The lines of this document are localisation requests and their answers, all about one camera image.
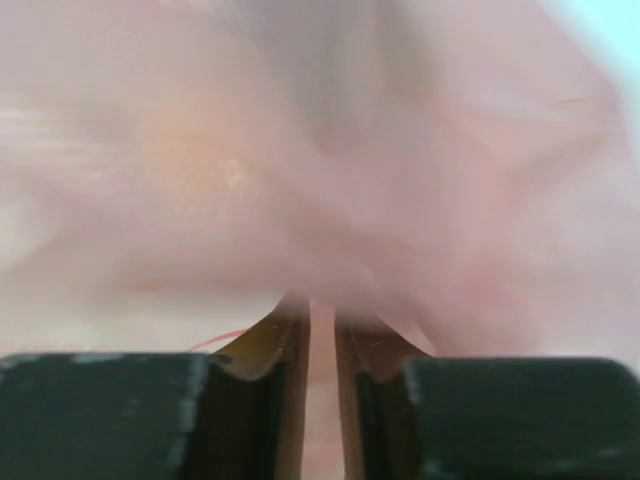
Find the pink plastic bag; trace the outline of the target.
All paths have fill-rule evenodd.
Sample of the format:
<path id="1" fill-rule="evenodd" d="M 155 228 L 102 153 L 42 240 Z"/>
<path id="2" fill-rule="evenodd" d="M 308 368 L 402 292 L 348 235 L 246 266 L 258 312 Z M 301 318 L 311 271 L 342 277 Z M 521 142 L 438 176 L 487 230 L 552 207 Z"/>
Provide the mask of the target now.
<path id="1" fill-rule="evenodd" d="M 639 163 L 545 1 L 5 1 L 1 361 L 207 353 L 310 307 L 301 475 L 345 475 L 340 314 L 639 380 Z"/>

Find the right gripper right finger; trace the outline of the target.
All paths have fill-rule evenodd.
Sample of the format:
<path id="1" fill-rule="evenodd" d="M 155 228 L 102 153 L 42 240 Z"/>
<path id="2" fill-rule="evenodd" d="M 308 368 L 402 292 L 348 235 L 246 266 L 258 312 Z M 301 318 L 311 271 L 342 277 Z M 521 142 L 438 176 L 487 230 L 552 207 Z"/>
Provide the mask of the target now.
<path id="1" fill-rule="evenodd" d="M 596 357 L 434 357 L 340 314 L 349 479 L 635 479 L 639 380 Z"/>

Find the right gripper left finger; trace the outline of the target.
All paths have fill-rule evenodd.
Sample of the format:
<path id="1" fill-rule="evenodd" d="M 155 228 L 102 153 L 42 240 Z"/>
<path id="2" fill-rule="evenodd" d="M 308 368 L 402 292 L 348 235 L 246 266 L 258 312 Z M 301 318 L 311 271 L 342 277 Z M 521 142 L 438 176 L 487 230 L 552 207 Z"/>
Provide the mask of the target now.
<path id="1" fill-rule="evenodd" d="M 310 307 L 282 299 L 214 353 L 1 361 L 5 479 L 297 479 Z"/>

